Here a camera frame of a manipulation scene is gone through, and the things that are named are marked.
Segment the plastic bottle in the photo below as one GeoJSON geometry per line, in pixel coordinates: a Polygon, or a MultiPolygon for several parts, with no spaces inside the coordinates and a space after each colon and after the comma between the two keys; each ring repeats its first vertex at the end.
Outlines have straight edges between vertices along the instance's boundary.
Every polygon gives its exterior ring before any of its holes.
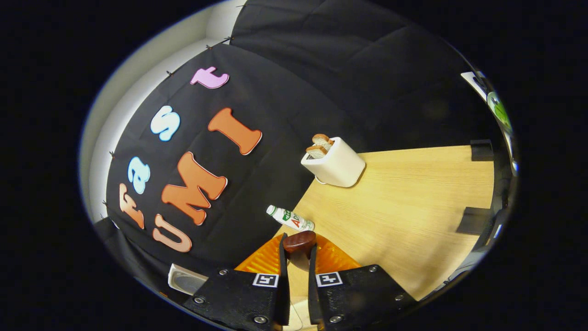
{"type": "Polygon", "coordinates": [[[315,224],[310,220],[305,220],[295,213],[285,210],[284,208],[277,208],[276,206],[270,205],[266,210],[267,214],[272,216],[274,220],[284,224],[285,226],[291,227],[297,231],[314,230],[315,224]]]}

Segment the wooden table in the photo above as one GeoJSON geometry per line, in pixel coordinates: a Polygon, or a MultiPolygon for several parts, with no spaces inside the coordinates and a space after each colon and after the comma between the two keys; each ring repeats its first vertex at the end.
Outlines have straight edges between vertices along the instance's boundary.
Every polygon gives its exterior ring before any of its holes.
{"type": "MultiPolygon", "coordinates": [[[[294,212],[361,265],[382,266],[420,300],[478,240],[456,232],[465,207],[490,207],[493,162],[472,162],[471,155],[469,145],[361,153],[366,168],[357,184],[315,180],[294,212]]],[[[276,235],[284,232],[297,231],[283,226],[276,235]]],[[[288,276],[296,314],[285,330],[316,329],[308,319],[308,273],[290,264],[288,276]]]]}

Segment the letter cutout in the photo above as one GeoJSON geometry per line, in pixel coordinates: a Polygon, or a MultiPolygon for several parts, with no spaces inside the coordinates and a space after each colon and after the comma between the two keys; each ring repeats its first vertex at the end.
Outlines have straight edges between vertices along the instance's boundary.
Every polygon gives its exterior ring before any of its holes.
{"type": "Polygon", "coordinates": [[[133,183],[135,191],[139,194],[143,194],[145,191],[145,183],[149,180],[151,171],[147,164],[141,162],[140,158],[134,157],[131,159],[131,162],[129,162],[128,176],[129,181],[133,183]]]}
{"type": "Polygon", "coordinates": [[[210,67],[206,70],[198,69],[198,71],[196,71],[194,74],[194,77],[192,77],[190,84],[194,85],[198,82],[201,85],[204,85],[206,88],[210,89],[219,88],[225,85],[226,82],[229,81],[229,75],[222,74],[220,77],[217,77],[212,74],[214,70],[216,70],[215,67],[210,67]]]}
{"type": "Polygon", "coordinates": [[[161,141],[169,141],[180,126],[180,115],[172,107],[163,106],[151,120],[151,132],[159,134],[161,141]]]}
{"type": "Polygon", "coordinates": [[[231,112],[230,108],[219,111],[208,124],[208,130],[220,131],[239,146],[242,155],[247,155],[257,146],[263,134],[259,130],[250,130],[233,117],[231,112]]]}
{"type": "Polygon", "coordinates": [[[135,201],[126,194],[126,185],[120,183],[118,185],[118,193],[119,193],[119,205],[121,207],[121,211],[127,215],[129,215],[140,228],[145,228],[145,220],[143,218],[143,212],[140,210],[135,210],[137,207],[135,201]]]}
{"type": "Polygon", "coordinates": [[[161,192],[161,200],[171,203],[194,220],[194,224],[201,225],[206,218],[204,210],[194,209],[192,206],[210,208],[202,190],[208,193],[211,200],[216,200],[229,180],[226,177],[217,177],[204,169],[194,159],[192,152],[184,154],[178,162],[178,172],[186,187],[166,185],[161,192]]]}
{"type": "Polygon", "coordinates": [[[173,225],[166,222],[163,219],[163,216],[161,216],[160,214],[155,215],[155,226],[162,227],[165,230],[175,234],[176,236],[178,236],[180,238],[180,242],[177,243],[177,242],[171,240],[170,238],[167,238],[157,228],[153,229],[153,233],[152,233],[153,239],[155,239],[155,241],[159,241],[160,243],[165,244],[169,248],[177,250],[182,253],[186,253],[186,252],[190,251],[190,249],[192,248],[192,241],[190,240],[190,237],[188,237],[184,232],[181,232],[180,230],[178,230],[173,225]]]}

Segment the orange letter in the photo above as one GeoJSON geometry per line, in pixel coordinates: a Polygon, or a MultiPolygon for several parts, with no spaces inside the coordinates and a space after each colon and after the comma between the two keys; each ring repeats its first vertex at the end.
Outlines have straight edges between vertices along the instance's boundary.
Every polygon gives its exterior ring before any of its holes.
{"type": "Polygon", "coordinates": [[[216,200],[229,181],[226,177],[217,177],[204,169],[196,162],[192,152],[187,152],[180,158],[178,171],[186,187],[166,185],[161,192],[161,200],[173,204],[190,216],[194,224],[201,225],[206,218],[206,212],[194,209],[190,205],[210,208],[211,203],[201,190],[205,190],[211,200],[216,200]]]}
{"type": "Polygon", "coordinates": [[[180,242],[177,243],[171,240],[170,238],[167,238],[159,231],[159,229],[153,229],[153,239],[155,239],[155,241],[159,241],[160,243],[165,244],[169,248],[181,251],[182,253],[186,253],[187,251],[190,251],[190,249],[192,248],[192,241],[190,240],[190,238],[186,236],[184,232],[181,232],[180,230],[176,229],[174,226],[163,220],[163,217],[160,214],[155,215],[155,226],[162,227],[165,230],[175,234],[180,238],[180,242]]]}
{"type": "Polygon", "coordinates": [[[119,205],[121,206],[121,210],[125,214],[128,214],[135,222],[137,222],[140,228],[144,229],[145,222],[143,221],[143,212],[134,209],[137,207],[135,201],[131,197],[129,197],[128,194],[125,193],[126,186],[123,183],[121,183],[120,185],[118,185],[118,200],[119,205]]]}
{"type": "Polygon", "coordinates": [[[230,108],[224,108],[218,112],[208,124],[209,131],[220,131],[239,146],[242,155],[247,155],[257,146],[262,133],[259,130],[250,130],[231,115],[230,108]]]}

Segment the toast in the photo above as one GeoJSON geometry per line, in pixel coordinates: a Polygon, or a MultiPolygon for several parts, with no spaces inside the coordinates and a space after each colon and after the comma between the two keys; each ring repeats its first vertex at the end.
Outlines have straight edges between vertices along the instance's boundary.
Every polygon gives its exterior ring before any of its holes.
{"type": "Polygon", "coordinates": [[[334,141],[329,139],[329,137],[321,133],[315,134],[312,137],[312,142],[315,143],[317,146],[323,147],[326,151],[329,151],[330,147],[334,143],[334,141]]]}
{"type": "Polygon", "coordinates": [[[323,158],[327,154],[327,150],[325,150],[322,146],[310,146],[306,149],[306,152],[310,154],[312,158],[323,158]]]}

